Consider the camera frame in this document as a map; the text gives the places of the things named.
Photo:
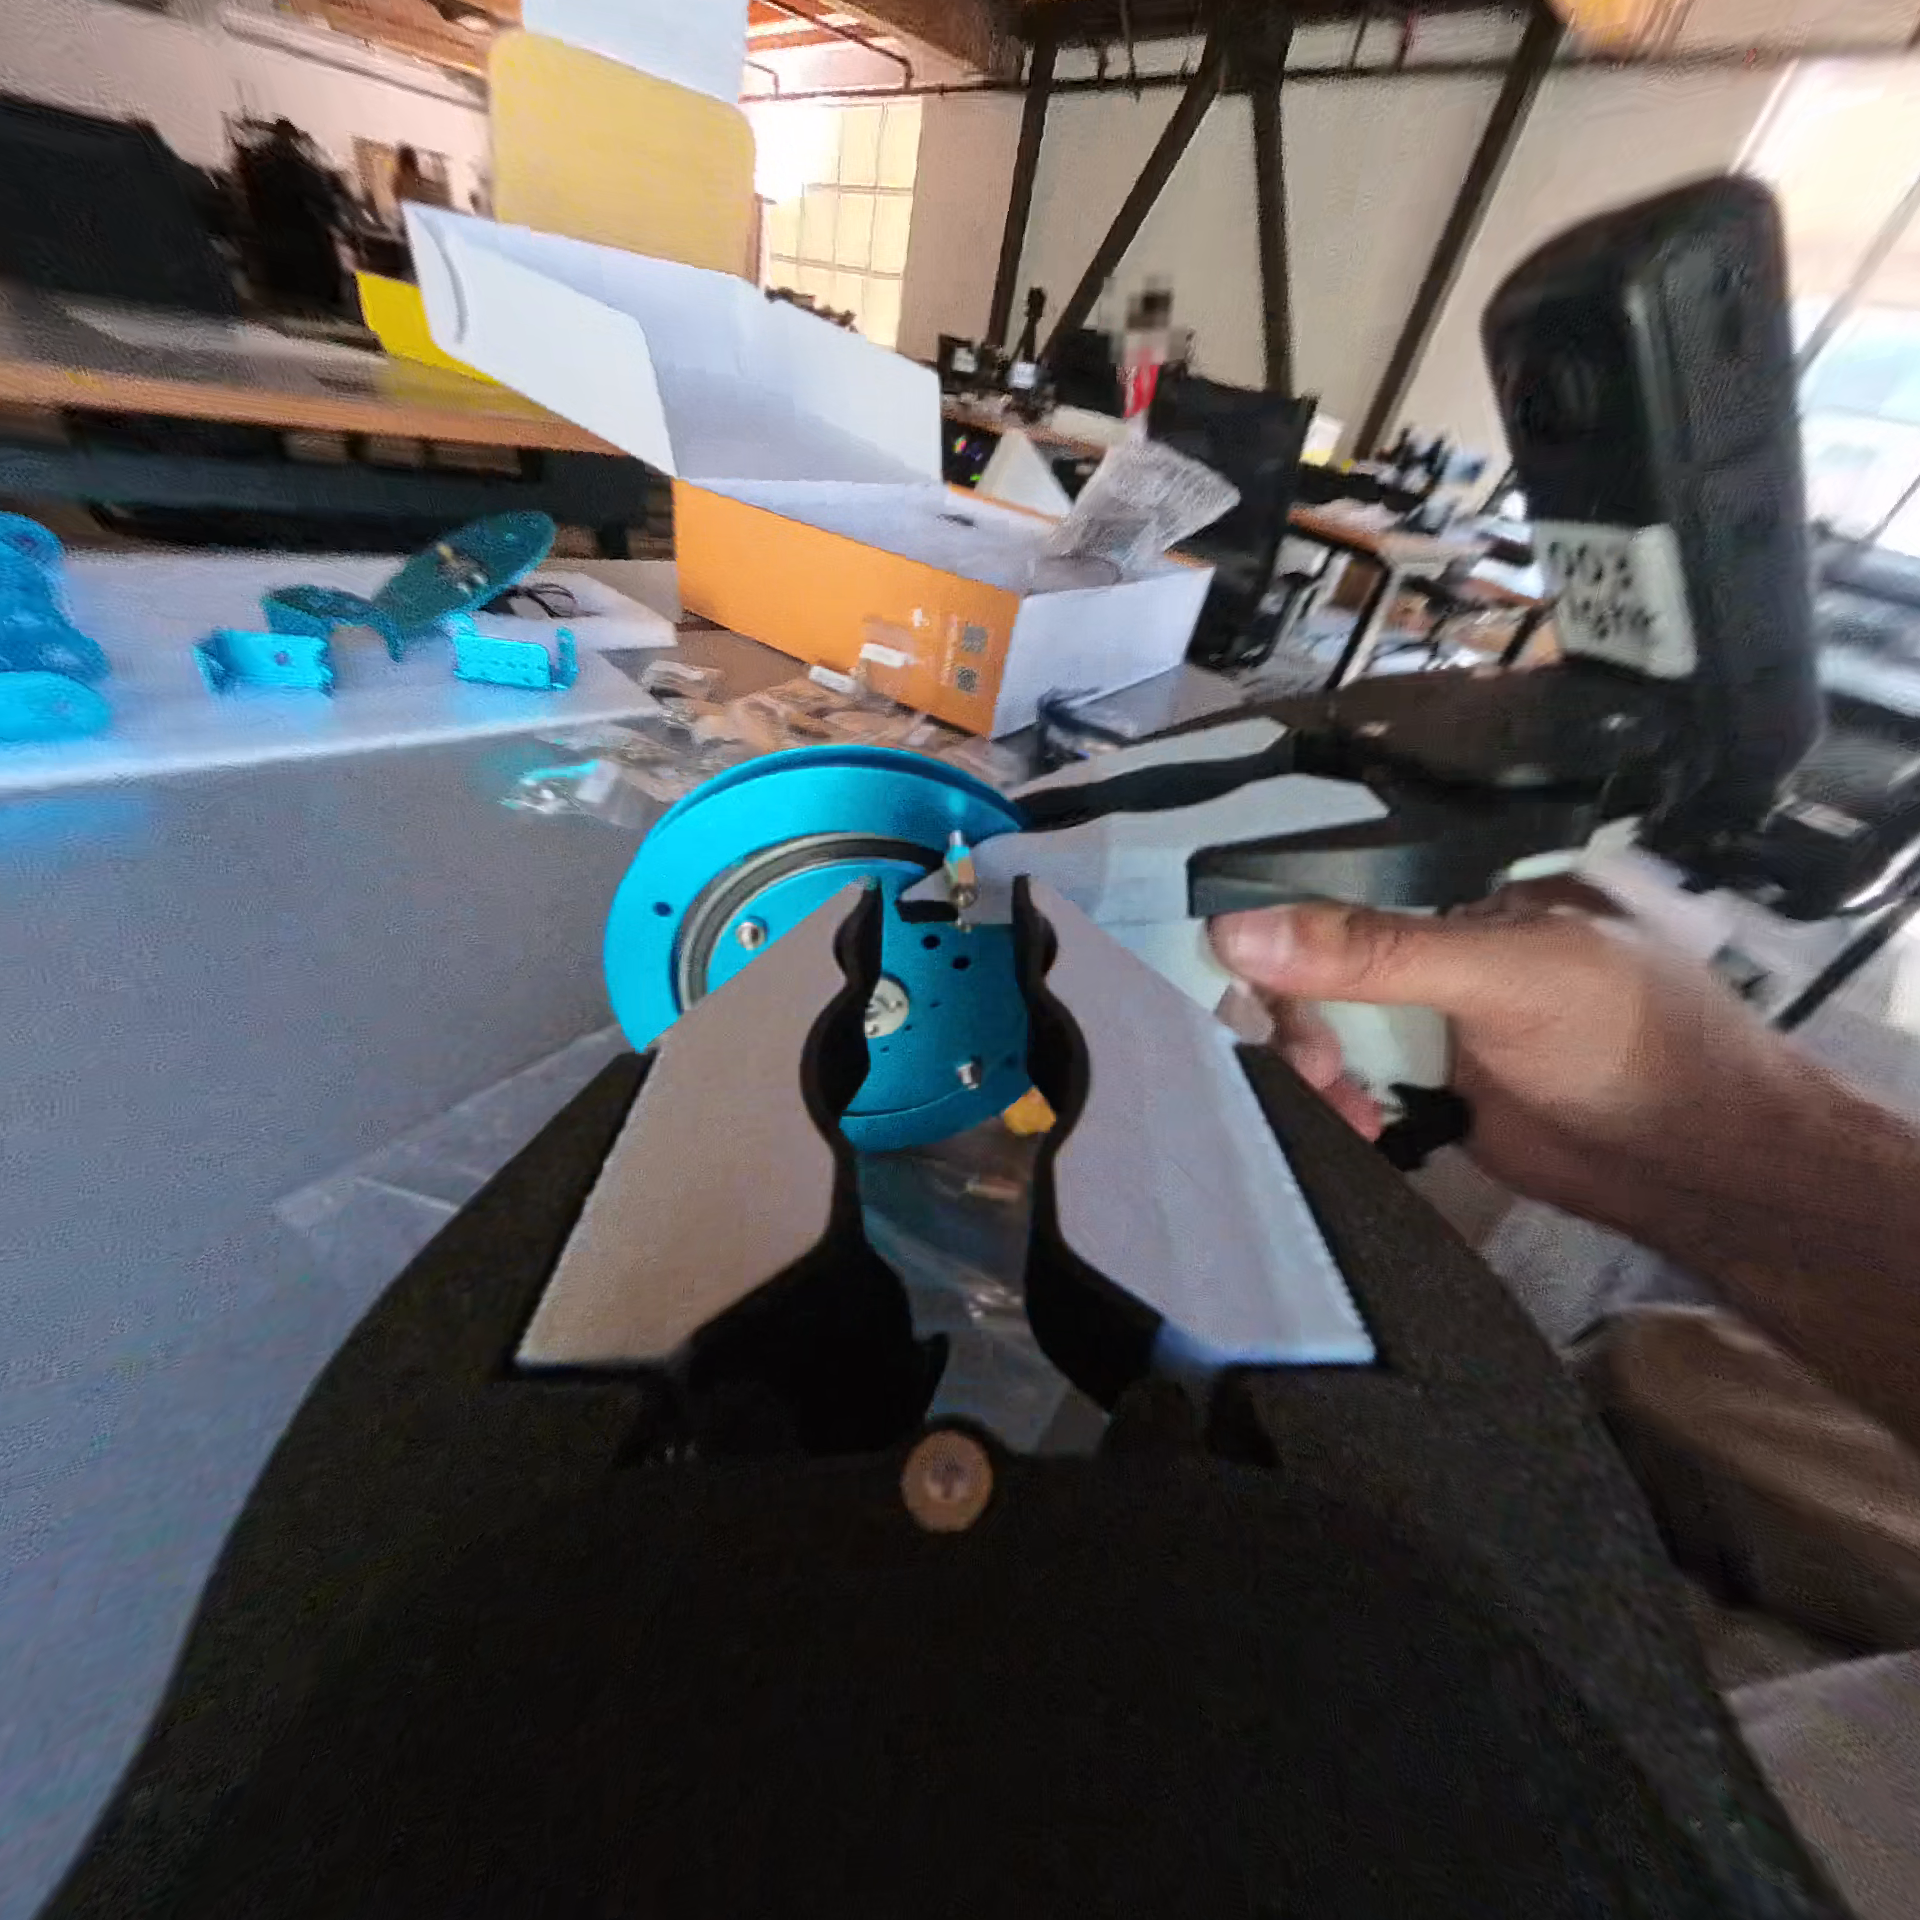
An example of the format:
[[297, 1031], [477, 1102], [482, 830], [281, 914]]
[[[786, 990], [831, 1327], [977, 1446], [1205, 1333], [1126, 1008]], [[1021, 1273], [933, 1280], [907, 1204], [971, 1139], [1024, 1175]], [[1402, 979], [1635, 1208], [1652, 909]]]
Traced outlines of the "large clear plastic bag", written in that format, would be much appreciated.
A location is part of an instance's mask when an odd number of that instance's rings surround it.
[[[619, 1055], [617, 1027], [587, 1031], [279, 1198], [275, 1222], [316, 1275], [368, 1307]], [[863, 1157], [860, 1192], [917, 1333], [947, 1336], [933, 1412], [1024, 1454], [1083, 1457], [1104, 1413], [1043, 1356], [1018, 1303], [1033, 1162], [1034, 1143], [991, 1119], [931, 1148]], [[1005, 1180], [1018, 1198], [965, 1198], [972, 1175]]]

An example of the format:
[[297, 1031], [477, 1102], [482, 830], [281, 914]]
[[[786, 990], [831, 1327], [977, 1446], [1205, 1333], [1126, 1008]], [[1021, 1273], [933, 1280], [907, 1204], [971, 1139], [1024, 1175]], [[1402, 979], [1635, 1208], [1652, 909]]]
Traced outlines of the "person's right hand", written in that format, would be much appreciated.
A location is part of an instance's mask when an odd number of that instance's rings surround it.
[[1273, 1018], [1273, 1048], [1358, 1135], [1363, 1089], [1320, 1004], [1432, 1011], [1469, 1157], [1506, 1188], [1639, 1230], [1661, 1188], [1741, 1157], [1793, 1051], [1712, 973], [1580, 912], [1413, 917], [1302, 900], [1212, 917], [1212, 954]]

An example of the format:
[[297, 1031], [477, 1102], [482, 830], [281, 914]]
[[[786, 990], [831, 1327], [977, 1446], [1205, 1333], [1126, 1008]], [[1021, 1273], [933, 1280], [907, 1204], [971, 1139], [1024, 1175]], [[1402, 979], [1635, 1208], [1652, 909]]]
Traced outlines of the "large grid window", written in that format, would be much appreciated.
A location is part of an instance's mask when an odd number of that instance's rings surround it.
[[1808, 512], [1918, 557], [1918, 56], [1800, 63], [1741, 165], [1783, 212]]

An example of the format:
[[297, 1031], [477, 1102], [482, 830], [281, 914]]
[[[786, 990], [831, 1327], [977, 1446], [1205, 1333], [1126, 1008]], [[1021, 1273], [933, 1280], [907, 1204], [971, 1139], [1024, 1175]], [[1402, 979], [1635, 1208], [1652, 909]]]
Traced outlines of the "teal multi-hole metal bracket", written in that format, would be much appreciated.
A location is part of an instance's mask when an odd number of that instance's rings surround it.
[[330, 640], [338, 630], [376, 634], [390, 659], [406, 659], [407, 640], [391, 609], [347, 588], [285, 585], [262, 596], [271, 634]]

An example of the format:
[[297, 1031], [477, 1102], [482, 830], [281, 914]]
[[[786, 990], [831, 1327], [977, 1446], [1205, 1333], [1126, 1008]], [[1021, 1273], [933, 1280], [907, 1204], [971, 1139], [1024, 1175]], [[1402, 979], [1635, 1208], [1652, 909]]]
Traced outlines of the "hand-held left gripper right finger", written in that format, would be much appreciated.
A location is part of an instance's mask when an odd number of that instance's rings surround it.
[[1013, 944], [1055, 1115], [1021, 1307], [1055, 1372], [1116, 1413], [1150, 1381], [1209, 1412], [1234, 1372], [1375, 1369], [1236, 1034], [1043, 878], [1013, 883]]

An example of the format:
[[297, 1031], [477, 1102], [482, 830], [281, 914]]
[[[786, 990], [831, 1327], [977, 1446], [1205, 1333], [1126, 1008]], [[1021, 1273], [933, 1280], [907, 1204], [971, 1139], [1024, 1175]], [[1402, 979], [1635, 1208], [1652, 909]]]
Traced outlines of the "white foam sheet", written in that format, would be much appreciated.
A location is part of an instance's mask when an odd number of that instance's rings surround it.
[[551, 578], [584, 588], [572, 628], [579, 679], [569, 691], [461, 683], [445, 642], [391, 662], [376, 638], [332, 642], [335, 689], [209, 691], [194, 645], [215, 628], [252, 628], [281, 581], [372, 592], [394, 557], [269, 551], [68, 551], [72, 619], [112, 665], [112, 726], [92, 737], [4, 743], [4, 793], [53, 793], [115, 779], [236, 770], [271, 761], [372, 753], [569, 732], [639, 714], [646, 694], [609, 653], [680, 642], [680, 581], [670, 560], [558, 560]]

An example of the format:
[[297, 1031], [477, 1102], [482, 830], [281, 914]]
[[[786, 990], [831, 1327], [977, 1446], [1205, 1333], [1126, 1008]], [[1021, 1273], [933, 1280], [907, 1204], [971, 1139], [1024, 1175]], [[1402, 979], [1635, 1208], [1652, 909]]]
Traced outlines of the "small blue angle bracket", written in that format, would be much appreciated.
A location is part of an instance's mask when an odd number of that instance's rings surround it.
[[194, 642], [194, 662], [211, 694], [335, 689], [330, 640], [313, 634], [220, 628]]

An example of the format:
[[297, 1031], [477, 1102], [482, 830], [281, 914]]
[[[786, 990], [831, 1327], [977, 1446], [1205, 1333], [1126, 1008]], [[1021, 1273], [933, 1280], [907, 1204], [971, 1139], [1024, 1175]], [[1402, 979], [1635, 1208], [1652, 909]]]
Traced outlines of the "black office chair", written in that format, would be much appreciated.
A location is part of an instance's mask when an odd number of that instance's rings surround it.
[[1741, 849], [1734, 893], [1770, 928], [1839, 932], [1776, 990], [1793, 1031], [1918, 920], [1918, 557], [1814, 526], [1814, 668], [1825, 729]]
[[1188, 369], [1159, 375], [1150, 438], [1212, 467], [1234, 505], [1179, 548], [1212, 565], [1188, 659], [1229, 674], [1264, 662], [1279, 638], [1279, 556], [1301, 491], [1316, 396], [1234, 390]]

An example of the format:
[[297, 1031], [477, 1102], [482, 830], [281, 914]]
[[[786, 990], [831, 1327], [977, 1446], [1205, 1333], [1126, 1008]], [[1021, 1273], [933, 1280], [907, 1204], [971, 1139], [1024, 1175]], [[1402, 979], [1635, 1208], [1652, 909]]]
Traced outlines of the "grey desk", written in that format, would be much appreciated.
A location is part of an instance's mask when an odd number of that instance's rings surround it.
[[4, 799], [4, 1917], [61, 1880], [258, 1468], [617, 1048], [659, 798], [520, 737]]

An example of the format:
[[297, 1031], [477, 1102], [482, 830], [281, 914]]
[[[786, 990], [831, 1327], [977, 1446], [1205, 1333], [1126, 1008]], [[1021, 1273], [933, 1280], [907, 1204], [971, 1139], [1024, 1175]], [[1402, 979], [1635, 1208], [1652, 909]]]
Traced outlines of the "yellow box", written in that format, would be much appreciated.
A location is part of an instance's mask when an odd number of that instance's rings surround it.
[[416, 281], [355, 270], [363, 322], [384, 357], [492, 385], [492, 378], [439, 347]]

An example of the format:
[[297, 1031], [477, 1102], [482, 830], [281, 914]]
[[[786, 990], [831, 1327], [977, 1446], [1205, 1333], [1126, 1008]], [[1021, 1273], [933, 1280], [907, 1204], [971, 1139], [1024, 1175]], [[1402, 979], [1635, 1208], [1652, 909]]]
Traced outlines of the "wide blue perforated bracket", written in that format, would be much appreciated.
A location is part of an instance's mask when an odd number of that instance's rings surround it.
[[451, 677], [467, 687], [514, 691], [569, 691], [582, 677], [573, 630], [569, 619], [482, 619], [446, 614], [445, 640]]

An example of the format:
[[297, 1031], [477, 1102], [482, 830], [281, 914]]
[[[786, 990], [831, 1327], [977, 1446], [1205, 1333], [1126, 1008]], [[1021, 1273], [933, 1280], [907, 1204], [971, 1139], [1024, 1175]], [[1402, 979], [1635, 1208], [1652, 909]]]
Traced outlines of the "bag of black parts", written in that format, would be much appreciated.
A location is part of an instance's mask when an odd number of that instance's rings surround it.
[[1172, 732], [1198, 711], [1182, 679], [1116, 691], [1050, 689], [1034, 704], [1027, 761], [1033, 770], [1061, 770]]

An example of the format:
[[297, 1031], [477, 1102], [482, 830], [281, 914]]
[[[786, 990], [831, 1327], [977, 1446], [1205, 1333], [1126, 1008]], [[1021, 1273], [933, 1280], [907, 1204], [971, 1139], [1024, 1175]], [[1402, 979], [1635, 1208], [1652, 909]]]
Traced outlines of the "small grid window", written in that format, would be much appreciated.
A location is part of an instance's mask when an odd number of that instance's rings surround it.
[[921, 158], [921, 97], [749, 102], [757, 141], [761, 288], [899, 347]]

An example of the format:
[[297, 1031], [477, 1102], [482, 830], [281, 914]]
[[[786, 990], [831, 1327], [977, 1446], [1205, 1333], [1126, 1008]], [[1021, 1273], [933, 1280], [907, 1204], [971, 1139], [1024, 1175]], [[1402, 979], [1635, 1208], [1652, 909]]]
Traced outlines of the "clear bubble bag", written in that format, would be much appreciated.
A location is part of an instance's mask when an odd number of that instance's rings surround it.
[[1234, 512], [1241, 491], [1161, 441], [1111, 448], [1044, 536], [1044, 560], [1122, 581], [1155, 569], [1188, 536]]

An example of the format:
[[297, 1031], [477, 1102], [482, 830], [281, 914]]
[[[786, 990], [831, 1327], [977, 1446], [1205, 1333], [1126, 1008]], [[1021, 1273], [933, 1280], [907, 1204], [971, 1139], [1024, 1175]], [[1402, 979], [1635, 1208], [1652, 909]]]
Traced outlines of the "blue round turntable base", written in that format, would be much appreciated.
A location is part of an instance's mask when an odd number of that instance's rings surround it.
[[[1013, 932], [979, 909], [971, 932], [951, 909], [901, 912], [945, 874], [951, 830], [977, 852], [1018, 812], [972, 774], [891, 747], [798, 747], [704, 779], [646, 834], [609, 900], [603, 984], [628, 1044], [650, 1048], [827, 899], [868, 885], [880, 967], [845, 1135], [921, 1148], [999, 1115], [1033, 1086]], [[952, 1075], [971, 1055], [979, 1089]]]

